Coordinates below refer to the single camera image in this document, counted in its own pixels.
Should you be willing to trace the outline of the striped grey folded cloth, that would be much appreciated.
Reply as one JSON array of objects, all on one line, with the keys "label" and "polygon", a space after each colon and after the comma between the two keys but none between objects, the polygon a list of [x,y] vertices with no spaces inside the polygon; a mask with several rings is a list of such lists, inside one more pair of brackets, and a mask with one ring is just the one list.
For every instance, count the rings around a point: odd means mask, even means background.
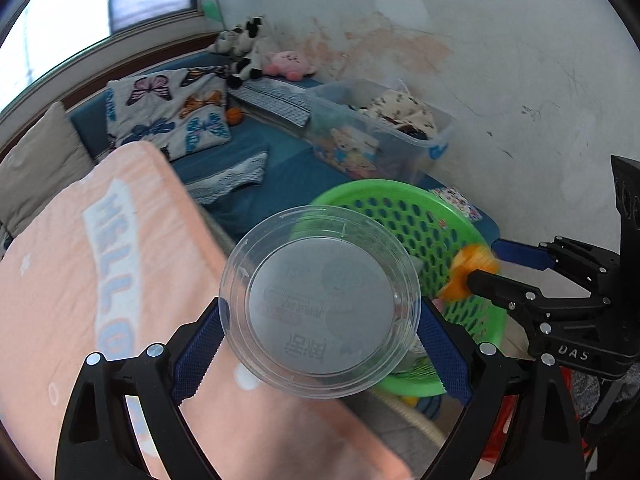
[{"label": "striped grey folded cloth", "polygon": [[230,96],[289,124],[305,128],[311,111],[307,89],[287,81],[262,78],[248,80],[240,88],[229,89]]}]

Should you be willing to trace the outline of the green plastic trash basket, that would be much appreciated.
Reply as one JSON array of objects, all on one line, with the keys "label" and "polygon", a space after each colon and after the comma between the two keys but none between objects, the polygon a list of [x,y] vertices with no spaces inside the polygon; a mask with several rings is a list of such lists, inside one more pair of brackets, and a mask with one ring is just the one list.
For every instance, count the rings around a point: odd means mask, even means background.
[{"label": "green plastic trash basket", "polygon": [[[416,273],[422,292],[432,299],[449,280],[452,259],[473,244],[485,244],[472,221],[437,194],[408,183],[369,179],[337,185],[318,195],[315,205],[340,206],[381,223],[420,261]],[[445,320],[463,326],[473,340],[501,344],[506,312],[482,297],[450,302]]]}]

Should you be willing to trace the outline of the beige cushion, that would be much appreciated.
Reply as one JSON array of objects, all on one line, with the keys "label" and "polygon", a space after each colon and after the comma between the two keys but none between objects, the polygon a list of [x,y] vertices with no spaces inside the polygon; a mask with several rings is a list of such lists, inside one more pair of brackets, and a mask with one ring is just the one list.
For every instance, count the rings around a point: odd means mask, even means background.
[{"label": "beige cushion", "polygon": [[53,103],[1,162],[1,224],[16,237],[53,197],[93,170],[62,103]]}]

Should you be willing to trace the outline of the butterfly pillow right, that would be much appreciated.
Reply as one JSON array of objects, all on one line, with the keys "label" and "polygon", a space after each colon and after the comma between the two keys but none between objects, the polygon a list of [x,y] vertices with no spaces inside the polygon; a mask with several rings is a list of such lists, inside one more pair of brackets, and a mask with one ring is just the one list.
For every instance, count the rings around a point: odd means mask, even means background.
[{"label": "butterfly pillow right", "polygon": [[112,148],[152,143],[173,162],[231,140],[224,66],[161,70],[108,83],[107,139]]}]

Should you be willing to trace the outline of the clear plastic round lid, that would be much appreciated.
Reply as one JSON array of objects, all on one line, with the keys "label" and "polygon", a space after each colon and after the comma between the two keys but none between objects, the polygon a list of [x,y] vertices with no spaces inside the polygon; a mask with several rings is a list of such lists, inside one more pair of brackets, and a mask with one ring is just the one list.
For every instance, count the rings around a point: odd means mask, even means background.
[{"label": "clear plastic round lid", "polygon": [[400,241],[360,212],[301,206],[258,223],[220,279],[224,339],[258,379],[328,400],[382,382],[405,359],[421,287]]}]

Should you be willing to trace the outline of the cow plush toy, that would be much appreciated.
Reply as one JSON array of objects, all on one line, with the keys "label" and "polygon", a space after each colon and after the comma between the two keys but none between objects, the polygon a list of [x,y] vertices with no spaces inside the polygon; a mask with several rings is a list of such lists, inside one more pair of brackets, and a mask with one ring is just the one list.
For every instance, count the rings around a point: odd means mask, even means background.
[{"label": "cow plush toy", "polygon": [[262,78],[259,40],[265,38],[266,21],[262,15],[248,18],[243,24],[223,30],[207,47],[213,54],[227,55],[231,64],[226,81],[230,89],[239,89],[245,81]]}]

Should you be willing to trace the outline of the blue sofa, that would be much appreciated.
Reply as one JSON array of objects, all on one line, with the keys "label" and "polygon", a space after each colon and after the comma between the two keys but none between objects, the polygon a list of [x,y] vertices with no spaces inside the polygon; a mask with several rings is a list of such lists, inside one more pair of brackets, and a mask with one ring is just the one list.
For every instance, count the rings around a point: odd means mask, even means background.
[{"label": "blue sofa", "polygon": [[[223,56],[198,52],[185,58],[175,58],[159,65],[158,70],[176,70],[200,66],[222,65]],[[89,154],[97,158],[108,148],[106,105],[104,92],[79,105],[67,116],[74,124]],[[330,167],[316,156],[310,144],[294,138],[284,130],[253,116],[244,118],[231,128],[231,141],[171,162],[176,174],[186,185],[213,174],[222,168],[221,156],[229,160],[239,155],[241,148],[268,148],[265,175],[262,182],[243,184],[210,205],[203,206],[232,240],[239,240],[253,226],[272,214],[292,207],[310,204],[322,193],[351,180],[346,174]],[[497,223],[480,211],[482,218],[472,222],[488,243],[500,237]]]}]

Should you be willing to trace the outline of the pink hello blanket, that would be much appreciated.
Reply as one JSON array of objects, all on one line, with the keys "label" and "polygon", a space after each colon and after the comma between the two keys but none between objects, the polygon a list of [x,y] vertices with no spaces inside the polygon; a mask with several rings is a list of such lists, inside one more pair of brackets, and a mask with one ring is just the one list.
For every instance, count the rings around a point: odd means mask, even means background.
[{"label": "pink hello blanket", "polygon": [[[71,184],[1,263],[1,421],[30,468],[54,475],[74,383],[93,352],[137,356],[192,322],[226,257],[166,158],[139,142]],[[222,346],[182,412],[226,479],[407,479],[410,469],[338,401],[258,382]]]}]

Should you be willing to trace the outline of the small orange ball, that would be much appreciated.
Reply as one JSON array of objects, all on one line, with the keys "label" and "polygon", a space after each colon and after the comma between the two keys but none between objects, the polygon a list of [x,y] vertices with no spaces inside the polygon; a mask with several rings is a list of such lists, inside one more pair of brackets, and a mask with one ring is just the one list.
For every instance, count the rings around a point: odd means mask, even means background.
[{"label": "small orange ball", "polygon": [[230,107],[226,110],[227,124],[230,127],[239,125],[244,118],[244,114],[239,107]]}]

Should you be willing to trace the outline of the white blue knitted cloth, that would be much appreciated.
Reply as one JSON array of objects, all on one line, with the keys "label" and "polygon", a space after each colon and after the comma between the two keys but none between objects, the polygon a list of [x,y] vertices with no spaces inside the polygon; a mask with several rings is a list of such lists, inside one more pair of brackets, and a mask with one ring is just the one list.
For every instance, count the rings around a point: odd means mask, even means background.
[{"label": "white blue knitted cloth", "polygon": [[186,185],[191,197],[201,205],[215,203],[242,186],[261,184],[266,173],[267,152],[260,152],[237,162],[228,169]]}]

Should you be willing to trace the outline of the window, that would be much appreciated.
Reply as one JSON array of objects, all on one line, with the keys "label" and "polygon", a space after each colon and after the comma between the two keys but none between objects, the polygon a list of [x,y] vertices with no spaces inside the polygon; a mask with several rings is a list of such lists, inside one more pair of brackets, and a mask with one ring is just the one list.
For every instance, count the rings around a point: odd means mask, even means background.
[{"label": "window", "polygon": [[56,66],[130,26],[195,0],[30,0],[1,46],[1,106]]}]

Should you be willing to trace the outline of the clear plastic storage box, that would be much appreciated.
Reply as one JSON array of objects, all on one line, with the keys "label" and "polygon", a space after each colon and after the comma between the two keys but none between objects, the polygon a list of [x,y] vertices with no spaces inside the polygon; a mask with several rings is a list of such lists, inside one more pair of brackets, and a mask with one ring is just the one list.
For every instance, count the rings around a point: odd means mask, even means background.
[{"label": "clear plastic storage box", "polygon": [[456,125],[410,92],[365,79],[320,84],[306,98],[314,154],[353,179],[418,182],[446,152]]}]

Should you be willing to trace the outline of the pink plush toy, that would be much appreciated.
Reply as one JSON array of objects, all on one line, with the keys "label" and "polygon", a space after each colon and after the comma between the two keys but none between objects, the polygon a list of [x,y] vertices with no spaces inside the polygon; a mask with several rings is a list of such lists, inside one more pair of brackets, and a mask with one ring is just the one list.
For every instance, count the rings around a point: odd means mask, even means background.
[{"label": "pink plush toy", "polygon": [[316,72],[305,55],[296,51],[267,53],[267,64],[262,71],[270,77],[283,77],[288,81],[301,81]]}]

